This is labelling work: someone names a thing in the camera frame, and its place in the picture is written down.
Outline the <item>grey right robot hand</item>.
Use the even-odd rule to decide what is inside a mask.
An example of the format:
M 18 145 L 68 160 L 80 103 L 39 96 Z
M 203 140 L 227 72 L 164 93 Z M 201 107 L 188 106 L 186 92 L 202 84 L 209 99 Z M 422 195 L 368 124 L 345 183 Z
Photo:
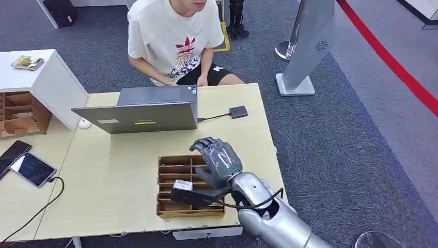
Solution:
M 228 187 L 228 181 L 243 171 L 240 158 L 228 142 L 205 137 L 193 142 L 189 151 L 194 150 L 200 152 L 210 170 L 196 168 L 197 176 L 214 189 Z

